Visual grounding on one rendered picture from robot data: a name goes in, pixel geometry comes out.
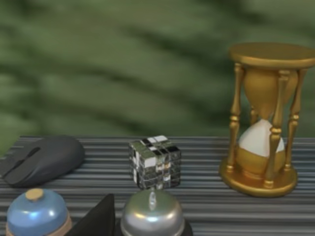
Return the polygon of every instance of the striped surface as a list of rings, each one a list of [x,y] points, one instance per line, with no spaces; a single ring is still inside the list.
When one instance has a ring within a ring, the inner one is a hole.
[[[21,137],[8,152],[38,140]],[[115,194],[116,214],[137,191],[128,175],[127,142],[140,138],[78,138],[87,158],[81,168],[45,184],[62,194],[77,222],[107,193]],[[171,189],[181,202],[195,236],[314,236],[315,139],[296,139],[294,166],[299,184],[290,195],[276,199],[245,196],[229,189],[218,176],[220,160],[227,154],[228,139],[170,138],[183,152],[182,183]],[[12,189],[0,180],[0,235],[5,213],[23,189]]]

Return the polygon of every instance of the rubik's cube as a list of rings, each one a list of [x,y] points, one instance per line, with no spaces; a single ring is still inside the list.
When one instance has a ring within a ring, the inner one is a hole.
[[[129,143],[130,176],[140,189],[180,184],[181,151],[165,136]]]

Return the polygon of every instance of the golden hourglass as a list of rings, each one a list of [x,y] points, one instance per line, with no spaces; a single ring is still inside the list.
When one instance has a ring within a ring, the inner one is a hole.
[[[228,157],[220,166],[230,187],[257,197],[278,197],[293,190],[297,173],[291,148],[298,124],[301,88],[315,50],[282,43],[242,43],[230,48],[235,62],[235,93],[230,117]],[[251,109],[251,126],[237,142],[243,85]],[[294,94],[287,144],[281,137],[283,107]]]

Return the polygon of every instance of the mouse scroll wheel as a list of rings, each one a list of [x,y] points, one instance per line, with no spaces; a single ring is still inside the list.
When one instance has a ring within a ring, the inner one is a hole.
[[[4,161],[0,163],[0,175],[5,177],[8,173],[19,167],[25,160],[33,156],[40,150],[40,147],[33,148],[24,158],[19,158],[15,160],[13,155],[7,157]]]

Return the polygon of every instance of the blurred green backdrop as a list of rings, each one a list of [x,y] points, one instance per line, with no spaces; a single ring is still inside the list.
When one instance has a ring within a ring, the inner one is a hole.
[[[227,136],[228,47],[315,47],[314,15],[314,0],[2,0],[0,152],[26,134]],[[298,136],[315,133],[314,73]]]

